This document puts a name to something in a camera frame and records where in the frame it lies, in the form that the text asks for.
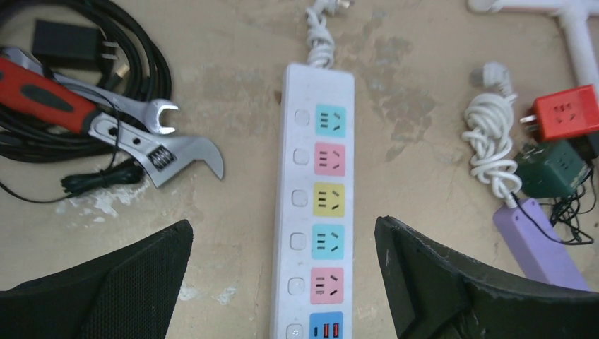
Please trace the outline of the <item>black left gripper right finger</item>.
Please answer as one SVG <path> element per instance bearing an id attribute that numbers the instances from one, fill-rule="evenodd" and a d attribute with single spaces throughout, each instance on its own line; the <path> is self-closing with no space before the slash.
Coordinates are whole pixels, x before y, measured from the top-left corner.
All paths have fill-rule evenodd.
<path id="1" fill-rule="evenodd" d="M 376 251 L 399 338 L 597 338 L 598 294 L 489 266 L 391 216 Z"/>

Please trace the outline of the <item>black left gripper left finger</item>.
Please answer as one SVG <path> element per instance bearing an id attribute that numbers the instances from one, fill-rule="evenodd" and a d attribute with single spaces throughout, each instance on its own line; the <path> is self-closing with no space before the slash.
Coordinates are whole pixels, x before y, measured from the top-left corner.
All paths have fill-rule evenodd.
<path id="1" fill-rule="evenodd" d="M 191 254 L 180 220 L 138 242 L 1 292 L 2 338 L 164 338 Z"/>

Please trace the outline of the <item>white power strip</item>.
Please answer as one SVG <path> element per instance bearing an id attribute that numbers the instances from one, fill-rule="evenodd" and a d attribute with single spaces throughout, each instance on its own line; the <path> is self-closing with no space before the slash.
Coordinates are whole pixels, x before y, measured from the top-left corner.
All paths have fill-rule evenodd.
<path id="1" fill-rule="evenodd" d="M 290 64 L 283 78 L 271 338 L 351 338 L 355 79 Z"/>

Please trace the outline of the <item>green cube socket adapter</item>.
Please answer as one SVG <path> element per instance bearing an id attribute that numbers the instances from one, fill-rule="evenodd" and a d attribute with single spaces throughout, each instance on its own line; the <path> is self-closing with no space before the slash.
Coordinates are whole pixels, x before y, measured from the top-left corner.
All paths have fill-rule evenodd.
<path id="1" fill-rule="evenodd" d="M 566 141 L 526 144 L 515 155 L 522 192 L 531 198 L 565 198 L 576 193 L 589 166 Z"/>

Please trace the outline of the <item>red cube socket adapter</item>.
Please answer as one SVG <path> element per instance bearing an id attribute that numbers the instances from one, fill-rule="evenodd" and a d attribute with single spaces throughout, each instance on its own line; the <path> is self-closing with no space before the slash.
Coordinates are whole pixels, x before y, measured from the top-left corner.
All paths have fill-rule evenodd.
<path id="1" fill-rule="evenodd" d="M 582 85 L 535 99 L 520 123 L 538 134 L 539 141 L 555 141 L 598 131 L 598 96 L 594 85 Z"/>

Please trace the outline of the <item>black power adapter brick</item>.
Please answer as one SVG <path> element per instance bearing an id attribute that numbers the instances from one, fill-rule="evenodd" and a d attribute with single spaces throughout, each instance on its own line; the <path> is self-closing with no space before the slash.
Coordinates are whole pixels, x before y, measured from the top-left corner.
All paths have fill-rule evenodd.
<path id="1" fill-rule="evenodd" d="M 570 144 L 582 160 L 591 163 L 598 158 L 598 132 L 572 138 Z"/>

